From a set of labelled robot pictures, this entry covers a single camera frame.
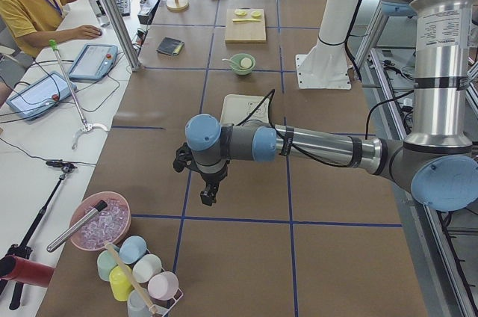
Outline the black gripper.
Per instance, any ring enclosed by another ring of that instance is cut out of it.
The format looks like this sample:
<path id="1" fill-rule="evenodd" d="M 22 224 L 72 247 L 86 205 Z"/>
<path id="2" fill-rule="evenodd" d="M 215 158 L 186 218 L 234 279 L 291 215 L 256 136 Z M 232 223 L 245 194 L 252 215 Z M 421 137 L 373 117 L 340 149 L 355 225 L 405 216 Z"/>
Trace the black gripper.
<path id="1" fill-rule="evenodd" d="M 228 168 L 222 167 L 219 171 L 214 173 L 200 172 L 200 176 L 205 182 L 205 189 L 200 192 L 201 201 L 206 206 L 212 206 L 217 202 L 217 191 L 220 187 L 220 182 L 228 175 Z"/>

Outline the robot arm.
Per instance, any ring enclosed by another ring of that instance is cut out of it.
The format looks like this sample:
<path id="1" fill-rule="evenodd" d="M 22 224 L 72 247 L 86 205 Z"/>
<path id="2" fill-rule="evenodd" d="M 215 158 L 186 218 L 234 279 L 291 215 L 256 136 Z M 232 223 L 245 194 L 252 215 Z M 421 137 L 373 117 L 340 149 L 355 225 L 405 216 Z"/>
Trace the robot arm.
<path id="1" fill-rule="evenodd" d="M 360 167 L 391 180 L 441 212 L 477 198 L 477 163 L 464 133 L 471 14 L 476 0 L 383 0 L 418 16 L 412 132 L 402 141 L 356 138 L 245 119 L 220 124 L 200 114 L 185 127 L 173 168 L 200 174 L 205 205 L 216 201 L 231 160 L 303 155 L 333 167 Z"/>

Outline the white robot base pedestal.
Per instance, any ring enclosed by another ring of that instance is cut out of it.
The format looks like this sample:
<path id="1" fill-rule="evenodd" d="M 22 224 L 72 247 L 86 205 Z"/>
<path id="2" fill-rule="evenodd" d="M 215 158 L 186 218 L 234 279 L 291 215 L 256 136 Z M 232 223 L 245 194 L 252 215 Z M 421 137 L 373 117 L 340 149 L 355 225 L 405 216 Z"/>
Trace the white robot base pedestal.
<path id="1" fill-rule="evenodd" d="M 349 90 L 346 41 L 359 0 L 327 0 L 317 43 L 296 56 L 300 89 Z"/>

